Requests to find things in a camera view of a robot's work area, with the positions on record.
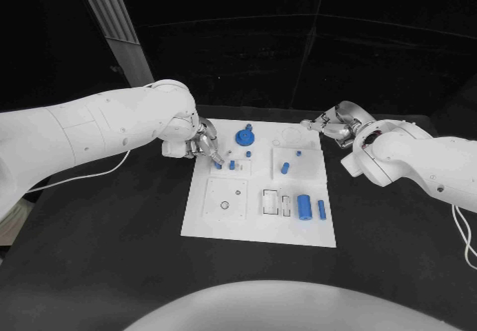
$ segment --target white cable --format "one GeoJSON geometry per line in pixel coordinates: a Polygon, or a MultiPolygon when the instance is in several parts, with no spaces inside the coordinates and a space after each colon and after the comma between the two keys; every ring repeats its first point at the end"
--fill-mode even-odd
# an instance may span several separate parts
{"type": "Polygon", "coordinates": [[[469,266],[477,270],[477,267],[470,263],[470,260],[469,260],[469,249],[473,251],[474,255],[477,256],[477,253],[470,245],[472,243],[472,240],[473,240],[473,232],[470,230],[470,226],[469,226],[469,223],[467,223],[467,220],[466,220],[466,217],[463,215],[463,213],[460,212],[460,208],[453,205],[453,216],[454,216],[454,221],[456,221],[456,225],[460,229],[460,234],[463,235],[463,239],[464,239],[464,242],[466,242],[466,249],[464,249],[464,257],[466,257],[466,262],[469,264],[469,266]],[[460,227],[460,222],[457,221],[457,216],[456,216],[456,210],[457,212],[460,213],[460,217],[463,218],[463,221],[464,221],[464,224],[466,224],[466,227],[467,227],[467,238],[466,238],[466,235],[464,235],[464,231],[460,227]]]}
{"type": "Polygon", "coordinates": [[[100,173],[100,174],[87,174],[85,176],[74,177],[74,178],[71,178],[71,179],[67,179],[65,181],[59,181],[59,182],[55,183],[55,184],[49,184],[49,185],[46,185],[46,186],[44,186],[42,188],[35,188],[35,189],[29,190],[28,193],[32,193],[32,192],[35,192],[35,191],[41,191],[41,190],[44,190],[45,188],[51,188],[51,187],[55,186],[55,185],[59,185],[59,184],[67,183],[67,181],[74,181],[74,180],[77,180],[77,179],[84,179],[84,178],[90,178],[90,177],[101,176],[101,175],[104,175],[104,174],[110,174],[113,171],[116,171],[116,169],[119,169],[119,167],[121,166],[121,164],[123,164],[124,161],[127,160],[127,156],[129,156],[129,155],[130,155],[130,150],[127,151],[127,154],[124,155],[123,161],[120,162],[120,164],[119,164],[119,165],[117,165],[110,171],[103,172],[103,173],[100,173]]]}

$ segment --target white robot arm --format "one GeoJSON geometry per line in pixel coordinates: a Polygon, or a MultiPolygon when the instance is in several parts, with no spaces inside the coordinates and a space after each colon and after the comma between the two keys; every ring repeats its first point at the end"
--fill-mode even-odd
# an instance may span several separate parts
{"type": "Polygon", "coordinates": [[[157,81],[57,106],[0,114],[0,219],[49,175],[153,139],[168,157],[218,154],[217,130],[198,115],[186,85],[157,81]]]}
{"type": "Polygon", "coordinates": [[[343,101],[302,124],[353,147],[342,164],[381,186],[412,179],[437,199],[477,212],[477,141],[433,138],[412,123],[376,121],[359,105],[343,101]]]}

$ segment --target white platform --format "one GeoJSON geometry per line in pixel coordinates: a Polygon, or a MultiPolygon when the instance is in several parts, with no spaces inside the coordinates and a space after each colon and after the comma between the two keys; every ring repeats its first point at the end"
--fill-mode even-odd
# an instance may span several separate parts
{"type": "Polygon", "coordinates": [[[196,160],[182,235],[336,247],[319,133],[296,123],[211,121],[227,163],[218,170],[209,158],[196,160]],[[235,142],[235,133],[248,123],[255,142],[242,147],[235,142]],[[303,152],[302,157],[296,155],[297,150],[303,152]],[[229,169],[231,160],[235,160],[235,170],[229,169]],[[277,172],[284,160],[290,163],[289,174],[277,172]],[[291,217],[284,217],[281,210],[278,216],[263,214],[264,190],[278,191],[280,202],[284,195],[291,198],[291,217]],[[302,194],[312,198],[310,221],[299,218],[296,200],[302,194]],[[319,218],[319,200],[325,201],[326,221],[319,218]]]}

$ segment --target black table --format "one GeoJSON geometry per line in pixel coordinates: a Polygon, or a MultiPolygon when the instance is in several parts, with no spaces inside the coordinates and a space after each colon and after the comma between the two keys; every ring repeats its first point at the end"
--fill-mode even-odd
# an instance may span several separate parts
{"type": "MultiPolygon", "coordinates": [[[[212,106],[199,112],[293,123],[319,116],[212,106]]],[[[376,118],[415,121],[433,132],[427,117],[376,118]]],[[[204,288],[283,279],[362,291],[474,330],[477,272],[464,262],[450,205],[408,179],[381,188],[353,178],[340,164],[351,151],[326,137],[322,149],[338,248],[182,237],[193,160],[163,157],[160,140],[133,150],[113,174],[46,190],[0,267],[0,328],[121,330],[204,288]]],[[[103,172],[123,157],[52,181],[103,172]]]]}

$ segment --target rectangular slot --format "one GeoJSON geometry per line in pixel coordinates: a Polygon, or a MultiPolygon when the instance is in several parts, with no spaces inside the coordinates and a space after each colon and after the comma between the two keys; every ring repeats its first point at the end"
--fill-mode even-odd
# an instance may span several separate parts
{"type": "Polygon", "coordinates": [[[264,190],[261,201],[264,205],[264,214],[278,215],[278,191],[264,190]]]}
{"type": "Polygon", "coordinates": [[[284,209],[284,216],[290,217],[290,197],[287,195],[281,197],[281,208],[284,209]]]}

